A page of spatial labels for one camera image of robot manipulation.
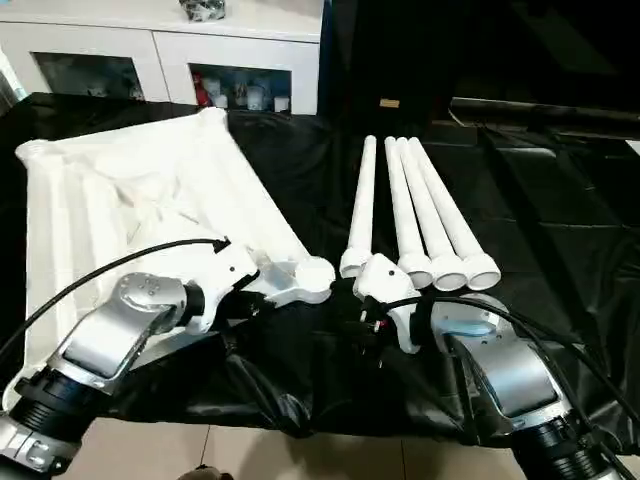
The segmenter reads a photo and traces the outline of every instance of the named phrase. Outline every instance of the white plastic pipe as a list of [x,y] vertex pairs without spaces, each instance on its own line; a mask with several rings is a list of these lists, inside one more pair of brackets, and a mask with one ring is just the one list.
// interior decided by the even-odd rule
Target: white plastic pipe
[[436,210],[427,185],[422,179],[418,162],[413,157],[406,138],[397,140],[398,151],[405,177],[409,184],[413,206],[418,216],[422,237],[431,259],[433,284],[438,290],[449,292],[463,287],[467,283],[464,265],[453,251],[447,232]]
[[422,248],[422,240],[416,216],[413,213],[411,196],[397,152],[395,138],[387,137],[384,141],[384,147],[387,154],[393,218],[396,224],[396,237],[400,253],[398,267],[411,277],[416,288],[424,288],[433,281],[431,261],[424,254]]
[[482,250],[420,141],[414,137],[409,145],[453,248],[464,261],[468,287],[472,290],[493,287],[501,276],[496,262]]
[[342,278],[356,277],[362,265],[371,257],[373,196],[376,181],[376,145],[376,137],[369,135],[365,138],[362,161],[360,162],[358,188],[353,204],[349,242],[340,259],[340,275]]

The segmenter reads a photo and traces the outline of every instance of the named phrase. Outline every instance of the black plastic sheet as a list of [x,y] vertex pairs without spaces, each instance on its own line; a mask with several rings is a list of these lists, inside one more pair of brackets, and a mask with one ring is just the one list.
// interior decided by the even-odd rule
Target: black plastic sheet
[[[4,233],[0,339],[24,318],[26,174],[13,151],[194,113],[195,107],[37,94],[0,119]],[[334,265],[345,248],[362,137],[315,117],[231,112],[229,127],[308,249]],[[624,142],[432,127],[422,138],[485,250],[503,271],[488,293],[585,344],[640,409],[638,156]],[[382,139],[374,249],[397,258]],[[459,365],[368,345],[359,302],[339,280],[324,304],[293,304],[133,373],[110,415],[314,432],[440,436],[503,446],[456,381]],[[556,348],[578,397],[618,452],[637,432],[586,369]],[[3,367],[3,384],[20,352]]]

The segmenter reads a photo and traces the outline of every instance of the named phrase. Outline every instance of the tiled floor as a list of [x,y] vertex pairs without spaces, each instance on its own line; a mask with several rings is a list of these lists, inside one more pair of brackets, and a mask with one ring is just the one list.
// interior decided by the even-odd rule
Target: tiled floor
[[[522,480],[510,452],[424,439],[99,420],[63,480],[176,480],[206,463],[236,480]],[[640,458],[625,463],[640,474]]]

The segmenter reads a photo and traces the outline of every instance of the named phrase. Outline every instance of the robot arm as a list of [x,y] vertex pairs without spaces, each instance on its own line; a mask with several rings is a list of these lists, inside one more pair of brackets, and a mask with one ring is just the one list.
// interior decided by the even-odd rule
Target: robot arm
[[[313,275],[298,276],[226,243],[215,254],[212,271],[197,283],[146,273],[122,277],[109,300],[78,322],[47,366],[18,383],[20,400],[0,415],[0,477],[26,480],[64,473],[93,420],[139,364],[148,340],[179,326],[203,338],[216,328],[218,307],[234,290],[270,308],[326,299],[326,286],[316,285]],[[166,355],[190,343],[158,351]]]
[[[415,302],[403,303],[419,297],[408,275],[384,256],[374,255],[363,267],[353,291],[364,301],[365,312],[384,312],[392,307],[389,304],[399,302],[386,313],[395,323],[400,348],[405,353],[420,349],[425,319],[413,315]],[[467,297],[507,311],[488,295]],[[621,478],[598,446],[583,435],[571,403],[535,347],[519,338],[508,321],[480,307],[436,301],[430,322],[428,334],[435,337],[440,351],[463,358],[470,367],[495,432],[509,436],[527,478]]]
[[[488,295],[471,294],[507,311]],[[487,415],[529,479],[621,477],[588,436],[571,403],[534,346],[504,318],[479,307],[436,302],[431,312],[436,343],[471,367]]]

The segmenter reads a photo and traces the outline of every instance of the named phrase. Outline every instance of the glass cabinet door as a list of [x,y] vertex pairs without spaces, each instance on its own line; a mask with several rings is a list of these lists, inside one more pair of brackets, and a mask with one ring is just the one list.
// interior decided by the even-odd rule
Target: glass cabinet door
[[144,100],[131,58],[32,53],[53,93]]
[[320,45],[154,32],[172,102],[316,113]]
[[0,45],[27,93],[169,100],[149,31],[0,23]]
[[291,111],[291,72],[189,64],[198,105],[234,110]]

